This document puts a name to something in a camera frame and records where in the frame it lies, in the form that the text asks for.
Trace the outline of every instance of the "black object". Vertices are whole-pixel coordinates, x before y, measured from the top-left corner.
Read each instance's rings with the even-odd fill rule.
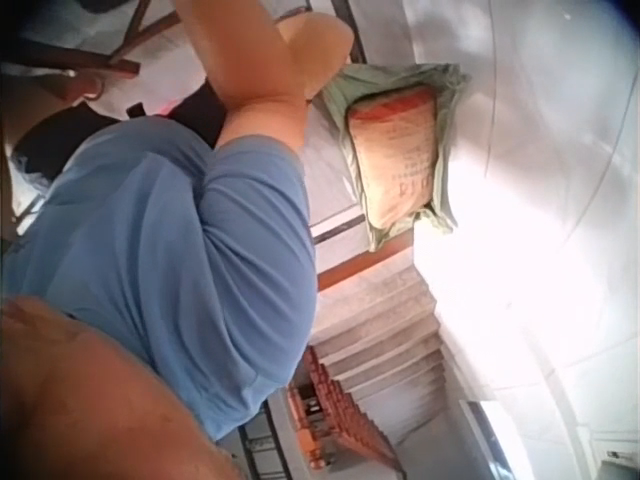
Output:
[[[127,109],[130,118],[145,116],[141,103]],[[172,109],[167,118],[195,132],[211,148],[220,137],[227,111],[207,82]],[[85,102],[47,117],[20,139],[10,161],[41,194],[62,172],[76,149],[94,133],[118,123]]]
[[[118,120],[96,113],[86,103],[45,118],[20,139],[10,161],[40,193],[46,193],[73,152],[91,135]]]
[[[145,117],[146,115],[147,112],[145,112],[142,102],[138,102],[135,105],[131,105],[129,108],[127,108],[127,116],[129,118]]]
[[[129,3],[131,0],[76,0],[89,13],[106,13]]]

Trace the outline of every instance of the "window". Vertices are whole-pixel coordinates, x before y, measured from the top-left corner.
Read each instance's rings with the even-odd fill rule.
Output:
[[[497,480],[534,480],[516,427],[499,402],[462,402]]]

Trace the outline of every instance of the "blue shirt sleeve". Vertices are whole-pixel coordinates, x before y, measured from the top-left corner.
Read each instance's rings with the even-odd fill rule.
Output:
[[[243,359],[289,381],[317,294],[309,206],[296,155],[268,137],[224,145],[207,166],[198,212],[230,338]]]

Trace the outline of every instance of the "sack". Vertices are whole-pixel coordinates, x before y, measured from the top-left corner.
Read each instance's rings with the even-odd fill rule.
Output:
[[[364,209],[375,228],[387,229],[431,200],[435,102],[432,89],[419,86],[368,97],[349,108]]]
[[[377,250],[390,238],[412,228],[415,221],[421,218],[428,220],[441,232],[452,230],[455,223],[446,194],[449,133],[455,105],[468,81],[469,77],[460,71],[458,65],[453,64],[407,67],[351,64],[345,66],[323,89],[324,104],[338,129],[340,148],[349,166],[358,200],[367,217],[366,226],[371,251]],[[396,94],[409,95],[410,92],[415,92],[414,89],[420,88],[429,89],[433,96],[432,101],[426,102],[415,111],[411,109],[411,114],[407,110],[405,113],[408,117],[400,116],[400,119],[405,118],[403,122],[406,121],[409,125],[414,121],[411,120],[413,114],[417,114],[415,121],[418,121],[418,116],[424,114],[424,118],[421,117],[419,120],[424,128],[414,130],[407,127],[406,130],[403,129],[400,138],[385,133],[388,125],[374,125],[373,123],[378,122],[369,121],[365,127],[362,118],[359,122],[357,115],[355,119],[350,117],[350,114],[353,116],[355,112],[363,111],[363,107],[368,111],[373,109],[374,113],[381,112],[382,110],[375,108],[376,105],[368,103],[375,103],[376,99],[386,98],[391,101],[391,108],[396,108],[393,105],[397,106],[396,102],[400,102]],[[409,134],[411,131],[416,132],[415,137]],[[409,144],[422,145],[428,149],[428,153],[424,155],[412,154],[413,157],[422,158],[421,162],[417,159],[407,161],[404,158],[410,154]],[[429,164],[426,185],[423,183],[424,170],[420,170],[424,168],[425,162]],[[416,163],[414,171],[411,165]],[[402,171],[405,164],[409,165],[408,171]],[[390,177],[401,173],[407,175],[401,177],[402,180],[420,180],[417,183],[412,182],[410,186],[402,186],[398,178]]]

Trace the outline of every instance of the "stair step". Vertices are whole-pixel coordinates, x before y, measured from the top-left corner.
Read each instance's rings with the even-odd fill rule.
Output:
[[[431,348],[431,351],[438,350],[442,346],[442,340],[437,334],[437,329],[438,325],[434,325],[433,322],[415,323],[410,328],[361,350],[355,355],[327,365],[327,368],[333,379],[342,381],[374,365],[386,362],[418,343],[424,343],[425,348]]]
[[[399,273],[386,277],[380,281],[366,283],[346,298],[331,300],[330,292],[322,292],[318,297],[318,309],[314,320],[311,344],[316,345],[328,340],[341,332],[366,321],[372,316],[386,310],[389,301],[394,297],[409,299],[418,289],[428,292],[429,288],[411,265]]]
[[[400,423],[403,419],[418,415],[421,411],[430,408],[445,392],[444,379],[430,382],[421,393],[408,398],[392,397],[391,399],[376,400],[375,403],[361,404],[361,409],[372,418],[377,425],[386,425],[396,421]]]
[[[440,363],[444,360],[442,352],[437,350],[440,345],[435,339],[428,339],[425,343],[418,343],[389,358],[386,362],[374,365],[366,370],[342,380],[345,391],[353,391],[377,381],[386,375],[391,375],[406,368],[416,361],[426,359],[429,362]]]
[[[379,425],[378,428],[389,432],[389,434],[393,436],[407,433],[420,424],[428,422],[435,415],[446,409],[446,399],[447,397],[444,393],[444,389],[434,392],[431,400],[428,403],[425,403],[422,409],[417,409],[411,414],[398,418],[381,419],[381,425]]]
[[[442,375],[444,374],[444,368],[442,368],[441,359],[442,354],[440,354],[440,361],[430,361],[428,357],[422,358],[421,360],[411,363],[409,366],[397,370],[390,375],[386,375],[377,381],[369,382],[363,387],[352,390],[350,393],[356,401],[359,401],[378,393],[382,393],[385,390],[408,381],[417,375]]]
[[[389,409],[389,405],[393,405],[394,413],[397,413],[416,405],[421,405],[425,399],[429,398],[434,391],[443,385],[445,385],[443,374],[435,378],[415,377],[404,382],[402,386],[397,386],[393,390],[366,398],[358,402],[358,404],[367,413],[386,411]]]
[[[435,301],[424,294],[401,304],[390,304],[381,314],[315,345],[316,353],[323,363],[335,363],[420,320],[433,317],[429,321],[435,322],[439,327],[440,322],[433,315],[434,308]]]

